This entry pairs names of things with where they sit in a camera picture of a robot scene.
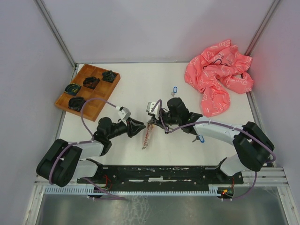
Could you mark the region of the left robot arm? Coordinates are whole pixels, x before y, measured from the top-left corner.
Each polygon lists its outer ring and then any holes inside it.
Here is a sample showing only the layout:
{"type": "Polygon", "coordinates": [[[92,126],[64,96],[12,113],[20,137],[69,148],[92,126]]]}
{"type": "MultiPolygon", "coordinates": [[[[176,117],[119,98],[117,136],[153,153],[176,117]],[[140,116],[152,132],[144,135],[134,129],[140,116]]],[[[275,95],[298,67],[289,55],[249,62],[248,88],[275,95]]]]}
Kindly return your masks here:
{"type": "Polygon", "coordinates": [[[111,139],[120,135],[129,138],[145,129],[143,122],[132,118],[125,121],[112,122],[108,117],[99,120],[94,139],[82,142],[68,143],[57,139],[44,155],[36,168],[37,175],[47,179],[50,184],[59,187],[66,186],[73,179],[88,177],[98,183],[104,177],[100,163],[91,158],[105,155],[112,146],[111,139]]]}

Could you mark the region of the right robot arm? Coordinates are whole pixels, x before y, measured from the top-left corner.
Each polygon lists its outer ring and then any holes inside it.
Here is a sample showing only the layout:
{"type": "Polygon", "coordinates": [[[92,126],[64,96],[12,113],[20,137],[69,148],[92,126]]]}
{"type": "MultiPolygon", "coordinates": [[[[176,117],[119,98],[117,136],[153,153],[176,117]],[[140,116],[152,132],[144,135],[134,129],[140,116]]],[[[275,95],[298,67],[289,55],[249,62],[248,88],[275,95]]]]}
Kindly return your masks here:
{"type": "Polygon", "coordinates": [[[194,135],[196,140],[208,136],[235,148],[235,155],[224,158],[213,170],[220,183],[228,182],[232,176],[246,169],[258,172],[264,164],[276,160],[274,144],[254,122],[234,125],[215,121],[190,112],[179,97],[167,102],[167,110],[161,106],[161,100],[149,102],[146,112],[151,117],[149,124],[162,128],[166,134],[182,130],[194,135]]]}

